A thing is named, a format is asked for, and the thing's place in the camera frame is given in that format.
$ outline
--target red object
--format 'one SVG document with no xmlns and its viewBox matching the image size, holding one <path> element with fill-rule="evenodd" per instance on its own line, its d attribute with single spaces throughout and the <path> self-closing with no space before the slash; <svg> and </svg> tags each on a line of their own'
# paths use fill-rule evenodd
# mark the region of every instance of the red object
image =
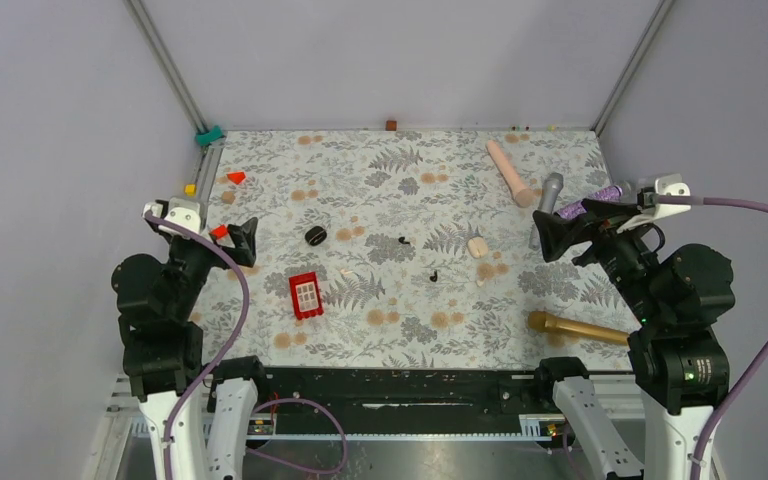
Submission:
<svg viewBox="0 0 768 480">
<path fill-rule="evenodd" d="M 215 238 L 216 240 L 219 240 L 225 235 L 228 235 L 228 227 L 226 227 L 225 225 L 219 225 L 218 227 L 210 231 L 210 236 Z"/>
<path fill-rule="evenodd" d="M 316 272 L 290 277 L 290 296 L 293 297 L 293 310 L 299 320 L 325 313 L 325 309 L 322 308 L 322 297 L 319 295 Z"/>
<path fill-rule="evenodd" d="M 246 179 L 246 172 L 231 172 L 228 174 L 228 180 L 231 180 L 236 185 L 243 183 Z"/>
</svg>

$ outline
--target gray microphone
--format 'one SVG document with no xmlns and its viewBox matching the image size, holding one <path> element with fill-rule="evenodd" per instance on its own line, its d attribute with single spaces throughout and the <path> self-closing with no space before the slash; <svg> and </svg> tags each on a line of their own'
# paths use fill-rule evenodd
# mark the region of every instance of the gray microphone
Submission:
<svg viewBox="0 0 768 480">
<path fill-rule="evenodd" d="M 540 205 L 537 210 L 546 213 L 552 213 L 555 210 L 555 202 L 558 195 L 564 188 L 564 176 L 558 172 L 552 172 L 543 181 L 543 196 L 540 197 Z M 531 225 L 531 237 L 528 239 L 528 246 L 532 250 L 540 249 L 540 234 L 537 233 L 537 227 Z"/>
</svg>

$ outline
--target gray wall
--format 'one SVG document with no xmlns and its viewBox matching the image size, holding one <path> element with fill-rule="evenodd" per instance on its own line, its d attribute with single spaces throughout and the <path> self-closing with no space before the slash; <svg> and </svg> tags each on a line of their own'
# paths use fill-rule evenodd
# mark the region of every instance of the gray wall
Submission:
<svg viewBox="0 0 768 480">
<path fill-rule="evenodd" d="M 159 254 L 191 127 L 122 2 L 0 2 L 0 479 L 74 479 L 121 345 L 110 273 Z"/>
<path fill-rule="evenodd" d="M 226 129 L 587 127 L 657 0 L 146 0 Z"/>
<path fill-rule="evenodd" d="M 612 173 L 678 171 L 695 194 L 768 202 L 768 1 L 676 3 L 602 138 Z M 768 337 L 768 217 L 701 207 L 664 227 L 666 251 L 701 242 L 733 261 L 737 306 L 716 331 L 736 379 Z M 716 449 L 729 480 L 768 478 L 768 361 Z"/>
</svg>

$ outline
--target gold cylinder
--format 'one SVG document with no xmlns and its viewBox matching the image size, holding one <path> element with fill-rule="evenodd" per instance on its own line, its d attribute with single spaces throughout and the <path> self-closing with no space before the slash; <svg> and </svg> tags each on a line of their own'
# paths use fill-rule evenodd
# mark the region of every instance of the gold cylinder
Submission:
<svg viewBox="0 0 768 480">
<path fill-rule="evenodd" d="M 546 312 L 531 312 L 528 314 L 528 326 L 548 333 L 560 333 L 575 335 L 578 337 L 592 338 L 615 345 L 628 346 L 628 334 L 621 330 L 605 328 L 597 325 L 558 317 Z"/>
</svg>

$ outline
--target floral tablecloth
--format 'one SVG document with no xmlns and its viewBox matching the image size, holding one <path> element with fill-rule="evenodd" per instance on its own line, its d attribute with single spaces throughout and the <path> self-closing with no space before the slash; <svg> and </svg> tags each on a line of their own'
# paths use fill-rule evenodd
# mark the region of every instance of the floral tablecloth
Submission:
<svg viewBox="0 0 768 480">
<path fill-rule="evenodd" d="M 533 310 L 625 331 L 636 322 L 598 267 L 572 266 L 581 247 L 551 264 L 529 249 L 533 208 L 511 200 L 489 139 L 535 189 L 550 172 L 563 174 L 558 207 L 609 183 L 592 132 L 229 132 L 208 226 L 260 219 L 257 264 L 245 269 L 251 309 L 229 356 L 274 366 L 527 369 L 575 355 L 590 369 L 629 370 L 625 348 L 527 328 Z M 225 176 L 240 170 L 240 185 Z M 304 234 L 317 225 L 328 238 L 311 247 Z M 490 248 L 480 259 L 466 250 L 476 235 Z M 296 321 L 287 279 L 310 271 L 325 314 Z M 233 274 L 214 269 L 191 318 L 205 331 L 205 359 L 229 335 L 241 299 Z"/>
</svg>

